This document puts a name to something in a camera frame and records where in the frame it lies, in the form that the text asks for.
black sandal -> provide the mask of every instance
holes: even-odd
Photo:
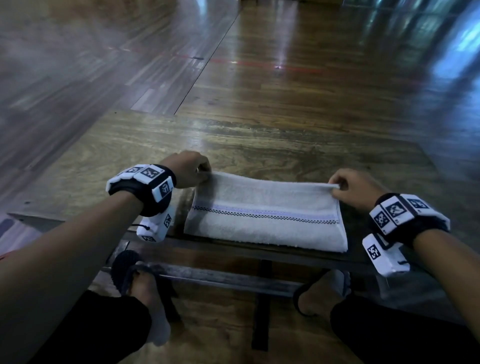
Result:
[[[162,300],[168,322],[181,321],[180,315],[171,299],[171,297],[178,297],[173,289],[172,282],[155,273],[134,250],[124,250],[117,255],[112,264],[110,275],[113,284],[120,294],[122,296],[127,294],[133,280],[133,273],[136,271],[147,272],[155,277],[156,288]]]
[[[304,314],[302,311],[300,311],[299,309],[299,298],[300,298],[300,295],[302,293],[305,293],[306,291],[308,291],[310,289],[310,287],[317,281],[319,281],[325,274],[327,274],[327,272],[329,272],[330,270],[329,269],[322,269],[320,272],[318,272],[317,274],[315,274],[312,279],[310,280],[310,282],[304,284],[303,286],[300,286],[297,288],[297,290],[295,292],[293,292],[293,306],[295,307],[295,309],[299,312],[300,315],[302,316],[305,316],[305,317],[314,317],[314,316],[317,316],[317,315],[306,315]]]

hand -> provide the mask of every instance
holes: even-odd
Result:
[[[170,168],[175,174],[175,177],[177,177],[175,187],[177,188],[195,187],[208,179],[207,173],[198,173],[198,171],[212,171],[207,157],[190,150],[173,153],[161,161],[160,164]]]
[[[360,211],[371,211],[379,197],[390,192],[368,173],[348,168],[336,171],[328,183],[340,184],[340,189],[332,189],[333,197]]]

forearm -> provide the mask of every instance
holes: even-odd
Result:
[[[2,260],[0,357],[25,362],[38,350],[142,207],[131,193],[118,192]]]
[[[419,234],[413,247],[480,342],[480,255],[440,230]]]

black wrist strap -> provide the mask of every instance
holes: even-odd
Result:
[[[137,197],[140,201],[143,202],[144,208],[140,212],[140,215],[147,218],[165,212],[165,210],[170,205],[172,194],[169,193],[164,198],[162,198],[160,202],[157,202],[155,201],[152,194],[152,189],[157,187],[168,177],[172,178],[172,183],[174,186],[176,186],[177,178],[170,168],[159,164],[155,164],[155,166],[163,169],[165,172],[154,178],[149,184],[144,184],[135,179],[120,180],[112,184],[110,190],[108,191],[108,194],[112,195],[118,191],[128,191],[132,193],[133,195],[135,195],[135,197]]]
[[[388,200],[393,196],[399,196],[400,194],[396,193],[387,193],[382,195],[375,206],[381,204],[382,202]],[[416,216],[414,219],[407,221],[401,225],[398,225],[391,233],[384,234],[378,225],[370,217],[370,228],[377,234],[383,236],[383,238],[391,244],[396,242],[402,243],[413,249],[413,241],[415,238],[422,232],[426,230],[443,230],[449,232],[447,225],[444,221],[439,219],[436,216]]]

white towel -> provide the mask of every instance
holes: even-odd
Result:
[[[237,242],[346,252],[338,185],[254,180],[213,172],[195,190],[184,232]]]

